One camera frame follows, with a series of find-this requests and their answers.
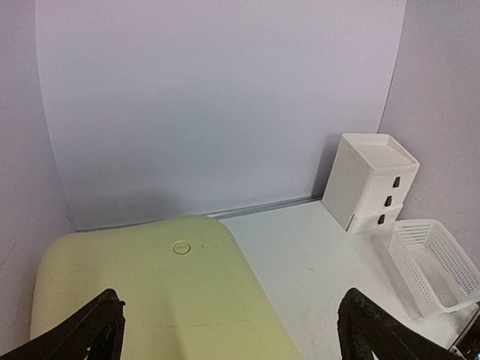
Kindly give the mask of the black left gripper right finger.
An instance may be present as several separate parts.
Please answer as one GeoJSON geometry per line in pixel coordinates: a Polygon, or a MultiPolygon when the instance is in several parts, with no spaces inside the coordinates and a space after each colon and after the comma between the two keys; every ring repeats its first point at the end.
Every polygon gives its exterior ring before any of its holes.
{"type": "Polygon", "coordinates": [[[338,308],[342,359],[458,359],[398,322],[356,288],[349,289],[338,308]]]}

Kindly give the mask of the pale green hard-shell suitcase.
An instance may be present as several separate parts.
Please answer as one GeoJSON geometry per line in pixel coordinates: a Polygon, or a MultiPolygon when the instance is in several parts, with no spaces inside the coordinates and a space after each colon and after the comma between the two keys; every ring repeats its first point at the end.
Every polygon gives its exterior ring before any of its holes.
{"type": "Polygon", "coordinates": [[[125,303],[123,359],[298,359],[231,232],[186,216],[55,240],[41,258],[30,335],[106,289],[125,303]]]}

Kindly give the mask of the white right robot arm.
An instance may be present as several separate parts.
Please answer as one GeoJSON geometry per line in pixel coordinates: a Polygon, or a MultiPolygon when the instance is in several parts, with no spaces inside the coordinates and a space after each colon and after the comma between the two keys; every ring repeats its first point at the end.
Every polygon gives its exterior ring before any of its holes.
{"type": "Polygon", "coordinates": [[[479,302],[473,317],[462,330],[448,351],[466,360],[479,360],[480,353],[480,309],[479,302]]]}

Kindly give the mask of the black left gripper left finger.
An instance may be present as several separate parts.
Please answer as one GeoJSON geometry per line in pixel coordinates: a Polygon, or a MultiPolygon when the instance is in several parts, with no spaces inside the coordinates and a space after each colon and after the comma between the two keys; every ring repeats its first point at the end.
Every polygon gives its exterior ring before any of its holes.
{"type": "Polygon", "coordinates": [[[120,359],[125,330],[124,306],[114,289],[105,289],[55,328],[1,358],[120,359]]]}

